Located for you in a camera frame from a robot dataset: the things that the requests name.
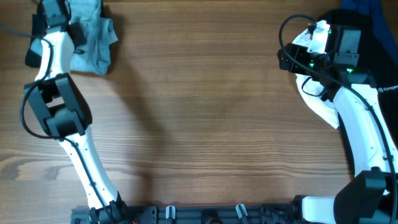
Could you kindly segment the light blue denim shorts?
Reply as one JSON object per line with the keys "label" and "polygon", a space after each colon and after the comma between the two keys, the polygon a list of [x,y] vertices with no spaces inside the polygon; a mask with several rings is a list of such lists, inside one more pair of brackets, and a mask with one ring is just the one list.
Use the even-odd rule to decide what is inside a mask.
{"label": "light blue denim shorts", "polygon": [[110,45],[117,42],[102,0],[39,1],[32,15],[32,37],[25,64],[39,68],[36,79],[72,71],[105,75]]}

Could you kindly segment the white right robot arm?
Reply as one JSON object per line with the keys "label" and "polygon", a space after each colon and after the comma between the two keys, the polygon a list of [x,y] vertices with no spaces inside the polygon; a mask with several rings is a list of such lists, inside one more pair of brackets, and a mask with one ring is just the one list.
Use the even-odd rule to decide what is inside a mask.
{"label": "white right robot arm", "polygon": [[341,128],[353,180],[335,196],[298,196],[290,218],[307,223],[397,223],[397,148],[379,106],[373,72],[348,52],[289,43],[279,67],[296,74],[306,104]]}

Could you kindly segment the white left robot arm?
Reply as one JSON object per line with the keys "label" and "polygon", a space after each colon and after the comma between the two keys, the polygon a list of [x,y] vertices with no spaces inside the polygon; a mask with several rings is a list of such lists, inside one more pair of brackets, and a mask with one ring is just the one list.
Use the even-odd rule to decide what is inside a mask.
{"label": "white left robot arm", "polygon": [[125,222],[126,205],[93,144],[90,108],[70,76],[75,45],[68,23],[46,25],[40,42],[39,73],[25,85],[23,104],[30,104],[43,138],[57,140],[69,155],[87,196],[89,223]]}

